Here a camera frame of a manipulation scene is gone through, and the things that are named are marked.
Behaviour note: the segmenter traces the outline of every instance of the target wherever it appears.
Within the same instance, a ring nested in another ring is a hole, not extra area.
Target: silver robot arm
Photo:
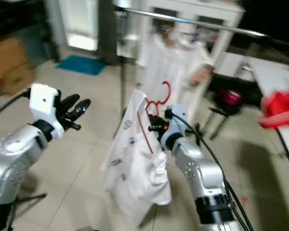
[[[174,114],[187,120],[187,107],[175,104]],[[223,172],[211,159],[206,157],[200,147],[185,137],[186,125],[176,117],[169,122],[151,116],[150,131],[159,133],[159,141],[171,155],[176,166],[183,172],[195,200],[202,231],[240,231],[234,219],[225,191]]]
[[[79,102],[71,95],[60,101],[60,91],[47,85],[33,84],[30,110],[35,122],[27,124],[0,141],[0,231],[6,228],[12,204],[16,200],[29,168],[47,149],[48,142],[60,139],[69,128],[80,129],[74,121],[84,114],[91,101]]]

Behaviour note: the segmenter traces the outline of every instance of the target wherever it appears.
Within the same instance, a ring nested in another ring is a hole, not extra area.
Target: red cloth
[[[275,92],[262,101],[264,118],[258,123],[263,128],[278,128],[289,125],[289,91]]]

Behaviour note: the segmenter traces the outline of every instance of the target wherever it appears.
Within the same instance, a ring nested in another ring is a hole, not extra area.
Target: cardboard box
[[[34,71],[26,63],[9,72],[0,79],[0,91],[4,94],[14,95],[34,79]]]
[[[0,79],[27,62],[26,54],[19,40],[7,38],[0,41]]]

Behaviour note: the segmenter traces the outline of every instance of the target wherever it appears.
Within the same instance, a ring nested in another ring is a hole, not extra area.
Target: blue mat
[[[70,55],[64,59],[57,68],[75,71],[87,75],[97,76],[106,65],[95,59],[89,59],[77,55]]]

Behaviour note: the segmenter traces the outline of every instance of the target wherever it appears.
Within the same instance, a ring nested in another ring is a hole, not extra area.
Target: clothing rack
[[[140,11],[140,10],[131,9],[131,8],[122,8],[118,6],[115,7],[115,11],[126,13],[124,14],[125,20],[122,20],[123,24],[120,25],[122,33],[121,32],[119,33],[120,38],[118,39],[119,43],[121,44],[122,50],[124,49],[124,46],[125,46],[124,31],[126,31],[126,29],[128,28],[128,13],[149,16],[152,18],[163,19],[167,21],[194,24],[194,25],[202,26],[202,27],[209,28],[209,29],[226,30],[226,31],[230,31],[233,33],[237,33],[237,34],[246,35],[246,36],[255,38],[257,40],[262,40],[264,44],[267,44],[270,46],[273,46],[273,44],[278,44],[278,43],[280,44],[280,40],[273,39],[269,35],[259,33],[257,31],[245,30],[245,29],[240,29],[240,28],[235,28],[235,27],[230,27],[230,26],[223,26],[223,25],[212,24],[212,23],[205,23],[205,22],[201,22],[197,20],[173,17],[173,16],[168,16],[168,15],[164,15],[160,13]],[[121,57],[120,57],[120,65],[121,65],[121,73],[120,73],[121,75],[121,114],[123,115],[124,108],[125,108],[125,57],[123,57],[123,53],[121,54]]]

